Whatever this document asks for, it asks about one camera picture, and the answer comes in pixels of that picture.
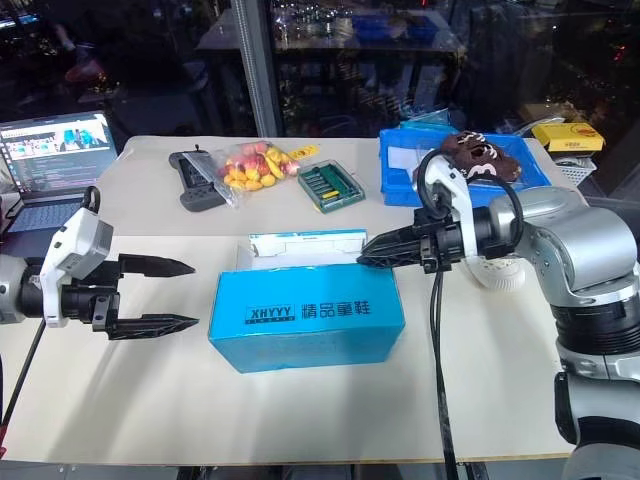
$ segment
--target screwdriver set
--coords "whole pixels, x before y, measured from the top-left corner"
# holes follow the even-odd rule
[[[322,213],[364,200],[362,187],[333,160],[302,170],[298,182]]]

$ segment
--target black cable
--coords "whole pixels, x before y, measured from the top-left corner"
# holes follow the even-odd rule
[[[513,188],[511,188],[511,185],[509,185],[507,182],[505,182],[503,179],[501,179],[496,175],[492,175],[490,173],[480,173],[478,175],[474,175],[473,177],[469,178],[467,180],[467,184],[471,184],[476,180],[488,180],[490,182],[495,183],[505,191],[505,193],[509,197],[509,200],[511,200],[511,205],[513,206],[513,212],[514,212],[514,215],[516,216],[515,218],[516,228],[515,228],[515,231],[513,232],[513,236],[511,239],[511,244],[513,248],[515,248],[518,245],[518,243],[520,243],[520,239],[522,239],[522,234],[524,232],[524,213],[522,212],[522,204],[520,203],[520,199],[518,198],[518,195],[513,190]]]
[[[2,355],[0,355],[0,423],[2,422],[2,412],[4,412],[4,370],[2,368]]]
[[[449,408],[447,406],[447,392],[442,373],[442,360],[440,356],[440,322],[442,307],[443,273],[436,273],[436,278],[431,290],[431,302],[429,309],[429,326],[431,328],[431,343],[433,356],[436,363],[436,393],[438,395],[438,419],[440,423],[440,437],[442,439],[442,452],[444,453],[445,470],[447,480],[458,480],[458,467],[456,454],[453,448],[451,425],[449,423]]]
[[[100,210],[100,190],[93,185],[87,187],[84,191],[84,197],[82,198],[82,207],[92,211],[93,213],[98,213],[98,210]]]
[[[443,195],[446,193],[446,189],[443,189],[441,192],[437,192],[438,184],[434,185],[432,188],[434,192],[431,194],[427,190],[427,182],[425,181],[425,174],[427,173],[427,167],[429,166],[429,162],[433,160],[438,155],[444,155],[444,152],[439,148],[435,148],[427,153],[420,162],[418,166],[417,180],[416,180],[416,188],[418,190],[418,196],[420,197],[420,201],[422,204],[430,210],[429,214],[435,219],[442,219],[451,213],[451,209],[448,205],[445,205],[443,202]]]
[[[5,214],[5,218],[7,220],[12,219],[13,217],[15,217],[15,215],[9,215],[9,212],[11,212],[11,210],[13,210],[14,208],[16,208],[18,206],[18,204],[20,203],[20,200],[22,200],[21,198],[18,198],[18,200],[16,200],[13,205],[11,205],[9,207],[9,210],[7,210],[7,213]]]
[[[29,367],[31,366],[31,362],[33,361],[33,357],[36,353],[38,344],[40,343],[40,339],[42,338],[42,334],[44,333],[46,325],[47,323],[44,321],[44,319],[42,319],[42,321],[40,322],[40,326],[38,327],[38,330],[33,337],[33,341],[31,342],[31,347],[29,348],[27,357],[24,359],[22,370],[20,371],[20,376],[18,376],[18,381],[16,382],[16,386],[13,388],[13,393],[11,394],[9,405],[7,405],[7,411],[2,416],[2,422],[0,422],[0,439],[4,438],[4,434],[7,430],[7,427],[9,426],[11,416],[13,415],[13,410],[15,409],[16,402],[18,401],[18,396],[20,395],[20,391],[22,390],[22,385],[27,378],[27,373],[29,373]]]

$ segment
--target laptop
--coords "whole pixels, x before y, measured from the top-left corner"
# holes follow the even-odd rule
[[[50,238],[117,157],[102,112],[0,124],[0,155],[21,200],[17,213],[11,212],[3,250],[13,234],[46,231]]]

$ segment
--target yellow box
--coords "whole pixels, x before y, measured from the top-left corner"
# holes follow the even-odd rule
[[[604,137],[588,123],[543,123],[531,132],[550,152],[597,152],[604,145]]]

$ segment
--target blue shoebox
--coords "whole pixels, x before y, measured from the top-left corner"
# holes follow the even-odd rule
[[[391,270],[288,267],[222,273],[209,341],[246,373],[383,362],[403,328]]]

